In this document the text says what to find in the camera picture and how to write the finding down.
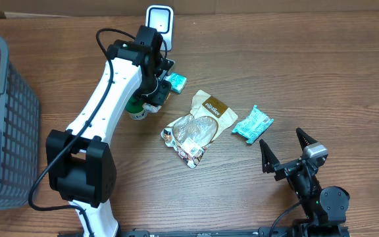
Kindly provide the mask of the white barcode scanner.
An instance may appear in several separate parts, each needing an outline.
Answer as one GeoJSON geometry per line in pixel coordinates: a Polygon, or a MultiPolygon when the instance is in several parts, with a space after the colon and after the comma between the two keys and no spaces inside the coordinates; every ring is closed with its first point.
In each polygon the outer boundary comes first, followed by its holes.
{"type": "Polygon", "coordinates": [[[174,11],[166,5],[151,5],[146,10],[145,25],[155,28],[166,42],[169,52],[172,49],[174,11]]]}

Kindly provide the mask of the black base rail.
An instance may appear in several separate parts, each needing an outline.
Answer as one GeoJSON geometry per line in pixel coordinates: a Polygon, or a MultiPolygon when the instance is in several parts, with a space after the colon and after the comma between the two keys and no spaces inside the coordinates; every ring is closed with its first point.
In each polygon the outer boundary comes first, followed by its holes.
{"type": "MultiPolygon", "coordinates": [[[[123,231],[117,236],[120,237],[268,237],[270,227],[260,227],[258,230],[223,230],[223,231],[198,231],[198,232],[154,232],[150,233],[147,230],[123,231]]],[[[347,227],[341,227],[340,232],[337,229],[329,229],[325,233],[324,229],[313,228],[309,229],[307,236],[312,237],[331,237],[341,236],[350,237],[347,227]]]]}

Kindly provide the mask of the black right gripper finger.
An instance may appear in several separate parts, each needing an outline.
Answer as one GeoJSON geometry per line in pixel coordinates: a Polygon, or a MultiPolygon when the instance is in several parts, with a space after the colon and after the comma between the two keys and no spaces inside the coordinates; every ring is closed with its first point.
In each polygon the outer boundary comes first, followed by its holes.
{"type": "Polygon", "coordinates": [[[301,128],[296,129],[297,138],[299,140],[302,151],[306,149],[312,149],[318,143],[315,139],[310,137],[304,130],[301,128]]]}
{"type": "Polygon", "coordinates": [[[264,173],[276,172],[276,168],[280,165],[278,158],[269,148],[268,144],[263,140],[259,140],[262,154],[262,168],[264,173]]]}

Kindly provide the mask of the small teal box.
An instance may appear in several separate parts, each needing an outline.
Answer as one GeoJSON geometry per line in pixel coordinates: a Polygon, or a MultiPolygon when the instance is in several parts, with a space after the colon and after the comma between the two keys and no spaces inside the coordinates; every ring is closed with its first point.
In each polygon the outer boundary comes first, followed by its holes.
{"type": "Polygon", "coordinates": [[[172,91],[179,94],[181,94],[182,90],[184,89],[187,83],[187,78],[185,76],[182,76],[175,72],[173,72],[169,76],[166,76],[165,80],[171,83],[172,91]]]}

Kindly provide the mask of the teal snack packet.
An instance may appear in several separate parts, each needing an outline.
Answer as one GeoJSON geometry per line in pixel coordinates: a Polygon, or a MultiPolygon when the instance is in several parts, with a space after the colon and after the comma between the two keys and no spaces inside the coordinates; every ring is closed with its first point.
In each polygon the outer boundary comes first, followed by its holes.
{"type": "Polygon", "coordinates": [[[273,118],[270,118],[254,105],[250,114],[235,125],[232,133],[244,137],[246,143],[251,145],[271,126],[273,122],[273,118]]]}

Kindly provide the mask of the beige brown snack pouch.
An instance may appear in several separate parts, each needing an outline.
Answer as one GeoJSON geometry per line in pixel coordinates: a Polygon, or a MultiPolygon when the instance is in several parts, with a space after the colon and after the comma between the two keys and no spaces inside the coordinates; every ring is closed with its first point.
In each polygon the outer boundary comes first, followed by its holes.
{"type": "Polygon", "coordinates": [[[209,146],[237,118],[225,103],[199,90],[192,98],[190,112],[168,124],[161,137],[167,147],[174,149],[184,163],[194,169],[209,146]]]}

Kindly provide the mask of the green lid jar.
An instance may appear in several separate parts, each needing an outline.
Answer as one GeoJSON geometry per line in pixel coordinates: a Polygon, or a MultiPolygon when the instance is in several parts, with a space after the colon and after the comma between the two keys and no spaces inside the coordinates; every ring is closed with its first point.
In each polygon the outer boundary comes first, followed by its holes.
{"type": "Polygon", "coordinates": [[[136,97],[132,96],[126,106],[125,110],[133,120],[142,120],[144,119],[148,112],[143,108],[144,101],[141,99],[137,99],[136,97]]]}

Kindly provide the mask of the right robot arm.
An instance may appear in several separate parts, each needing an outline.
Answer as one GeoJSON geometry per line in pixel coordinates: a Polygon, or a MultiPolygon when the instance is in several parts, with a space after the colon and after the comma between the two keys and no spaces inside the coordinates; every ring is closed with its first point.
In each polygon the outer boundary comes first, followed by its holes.
{"type": "Polygon", "coordinates": [[[284,164],[264,140],[259,141],[263,172],[273,173],[277,181],[287,180],[298,198],[270,227],[260,227],[259,236],[349,236],[348,228],[342,225],[346,222],[349,193],[339,186],[322,188],[316,177],[327,160],[327,148],[301,128],[296,129],[296,134],[302,154],[284,164]],[[296,219],[288,227],[277,227],[283,217],[299,206],[305,213],[304,219],[296,219]]]}

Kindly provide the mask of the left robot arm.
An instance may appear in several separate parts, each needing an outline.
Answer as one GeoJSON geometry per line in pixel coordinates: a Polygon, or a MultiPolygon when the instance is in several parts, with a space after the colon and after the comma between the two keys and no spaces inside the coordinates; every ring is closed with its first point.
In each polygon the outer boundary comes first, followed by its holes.
{"type": "Polygon", "coordinates": [[[173,66],[166,42],[154,28],[140,26],[129,41],[103,47],[103,75],[82,112],[63,130],[46,140],[47,167],[42,172],[67,209],[77,212],[82,236],[120,236],[109,198],[116,183],[110,149],[114,130],[127,106],[159,109],[171,84],[164,78],[173,66]]]}

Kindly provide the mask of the grey plastic mesh basket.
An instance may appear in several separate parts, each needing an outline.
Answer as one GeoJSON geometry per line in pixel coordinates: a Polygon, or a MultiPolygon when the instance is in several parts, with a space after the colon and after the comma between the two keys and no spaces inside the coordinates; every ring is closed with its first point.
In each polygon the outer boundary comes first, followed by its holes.
{"type": "Polygon", "coordinates": [[[0,210],[22,207],[38,177],[40,103],[0,36],[0,210]]]}

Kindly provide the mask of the small orange box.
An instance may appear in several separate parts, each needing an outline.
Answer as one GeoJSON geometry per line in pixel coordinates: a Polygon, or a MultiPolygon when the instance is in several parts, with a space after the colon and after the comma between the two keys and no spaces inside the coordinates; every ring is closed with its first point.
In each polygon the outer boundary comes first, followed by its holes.
{"type": "Polygon", "coordinates": [[[149,103],[144,103],[143,108],[148,112],[148,113],[158,113],[159,110],[161,109],[161,105],[152,105],[149,103]]]}

